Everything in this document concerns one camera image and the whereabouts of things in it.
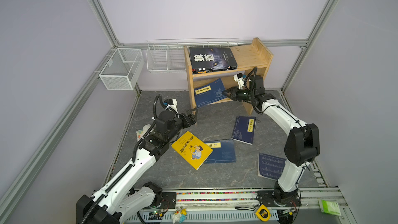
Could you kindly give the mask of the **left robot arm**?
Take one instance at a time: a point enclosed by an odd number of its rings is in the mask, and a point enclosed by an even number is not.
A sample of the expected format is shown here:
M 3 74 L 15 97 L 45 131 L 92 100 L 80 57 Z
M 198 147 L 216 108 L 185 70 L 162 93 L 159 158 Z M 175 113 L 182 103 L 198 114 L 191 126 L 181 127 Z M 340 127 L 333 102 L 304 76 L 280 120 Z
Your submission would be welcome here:
M 198 110 L 179 113 L 176 99 L 163 100 L 158 94 L 152 105 L 152 123 L 133 148 L 132 158 L 92 196 L 84 195 L 76 203 L 78 224 L 123 224 L 146 207 L 161 204 L 162 188 L 148 182 L 133 192 L 136 182 L 169 149 L 185 128 L 197 122 Z

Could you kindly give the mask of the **blue book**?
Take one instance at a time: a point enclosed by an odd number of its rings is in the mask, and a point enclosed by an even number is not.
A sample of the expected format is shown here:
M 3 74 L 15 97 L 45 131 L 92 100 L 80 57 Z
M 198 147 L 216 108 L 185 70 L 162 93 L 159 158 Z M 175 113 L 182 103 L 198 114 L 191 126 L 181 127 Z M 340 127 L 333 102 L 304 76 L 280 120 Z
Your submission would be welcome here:
M 236 162 L 233 140 L 210 141 L 205 144 L 212 149 L 212 153 L 204 162 L 205 164 Z

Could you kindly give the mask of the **black Murphy's law book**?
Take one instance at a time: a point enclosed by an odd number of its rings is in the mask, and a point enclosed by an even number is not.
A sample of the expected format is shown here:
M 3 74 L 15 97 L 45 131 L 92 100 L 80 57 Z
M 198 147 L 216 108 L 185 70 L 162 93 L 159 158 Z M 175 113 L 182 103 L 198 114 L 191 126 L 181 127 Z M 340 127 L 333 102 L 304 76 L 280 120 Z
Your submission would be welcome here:
M 192 73 L 193 74 L 205 74 L 205 73 L 215 73 L 215 72 L 222 72 L 222 71 L 232 71 L 236 70 L 237 67 L 227 67 L 227 68 L 220 68 L 220 69 L 215 69 L 215 68 L 193 68 Z

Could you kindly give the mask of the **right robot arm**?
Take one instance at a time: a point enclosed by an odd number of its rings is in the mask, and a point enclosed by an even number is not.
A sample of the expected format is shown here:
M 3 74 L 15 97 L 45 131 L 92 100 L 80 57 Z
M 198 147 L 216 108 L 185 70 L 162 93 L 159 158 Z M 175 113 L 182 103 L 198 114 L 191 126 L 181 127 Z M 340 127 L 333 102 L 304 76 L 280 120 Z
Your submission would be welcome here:
M 275 121 L 287 135 L 284 153 L 287 158 L 281 177 L 270 197 L 276 205 L 285 206 L 291 202 L 300 205 L 299 182 L 307 167 L 320 155 L 319 128 L 306 123 L 291 112 L 262 85 L 263 77 L 254 67 L 248 75 L 239 73 L 233 76 L 237 85 L 222 92 L 232 101 L 250 104 L 254 111 L 266 114 Z

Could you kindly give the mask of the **yellow folder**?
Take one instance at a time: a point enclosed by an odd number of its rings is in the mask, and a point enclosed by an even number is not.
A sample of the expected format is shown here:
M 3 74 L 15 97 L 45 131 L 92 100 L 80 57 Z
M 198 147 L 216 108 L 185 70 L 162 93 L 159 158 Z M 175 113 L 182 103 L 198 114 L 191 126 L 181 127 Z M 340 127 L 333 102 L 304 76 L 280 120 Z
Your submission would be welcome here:
M 198 170 L 213 152 L 212 148 L 189 131 L 175 141 L 172 148 L 195 170 Z

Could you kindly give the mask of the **black wolf cover book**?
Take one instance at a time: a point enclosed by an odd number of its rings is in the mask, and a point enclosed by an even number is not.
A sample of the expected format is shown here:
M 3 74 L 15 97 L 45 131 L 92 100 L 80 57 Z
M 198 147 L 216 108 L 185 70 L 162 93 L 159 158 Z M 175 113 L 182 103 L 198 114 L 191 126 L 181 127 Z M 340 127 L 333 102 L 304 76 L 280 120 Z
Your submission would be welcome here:
M 189 53 L 192 69 L 238 67 L 231 48 L 190 47 Z

